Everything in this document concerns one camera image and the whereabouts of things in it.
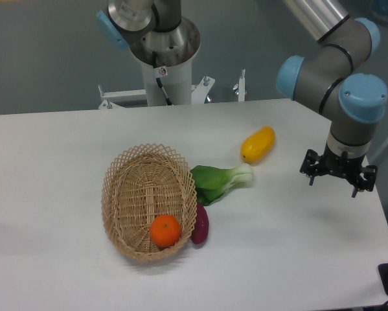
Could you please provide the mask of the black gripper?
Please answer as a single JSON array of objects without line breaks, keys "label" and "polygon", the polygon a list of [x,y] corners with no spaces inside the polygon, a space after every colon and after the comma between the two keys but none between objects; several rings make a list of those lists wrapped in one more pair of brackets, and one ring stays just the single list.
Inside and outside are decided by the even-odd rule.
[{"label": "black gripper", "polygon": [[314,184],[316,177],[325,174],[350,178],[350,184],[353,186],[352,197],[355,198],[359,192],[372,192],[378,175],[376,165],[363,167],[362,162],[362,156],[349,158],[347,152],[336,155],[331,150],[325,150],[323,155],[319,155],[308,149],[299,172],[309,178],[309,186]]}]

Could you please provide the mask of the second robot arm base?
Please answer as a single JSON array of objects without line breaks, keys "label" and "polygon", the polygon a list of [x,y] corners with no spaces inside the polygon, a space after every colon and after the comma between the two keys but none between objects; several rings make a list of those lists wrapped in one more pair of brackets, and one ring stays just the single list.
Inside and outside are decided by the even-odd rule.
[{"label": "second robot arm base", "polygon": [[182,16],[180,0],[109,1],[96,21],[112,46],[152,67],[181,65],[200,49],[199,30]]}]

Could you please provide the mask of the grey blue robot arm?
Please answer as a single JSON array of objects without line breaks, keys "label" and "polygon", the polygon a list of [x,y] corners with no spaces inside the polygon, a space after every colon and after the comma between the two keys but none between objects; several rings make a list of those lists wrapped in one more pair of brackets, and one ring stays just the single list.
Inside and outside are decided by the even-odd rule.
[{"label": "grey blue robot arm", "polygon": [[330,120],[323,154],[307,150],[300,171],[310,181],[331,175],[353,186],[353,195],[372,191],[378,168],[363,166],[388,100],[385,82],[356,73],[380,44],[376,24],[354,19],[338,1],[285,1],[321,50],[312,59],[289,57],[276,88],[287,98]]}]

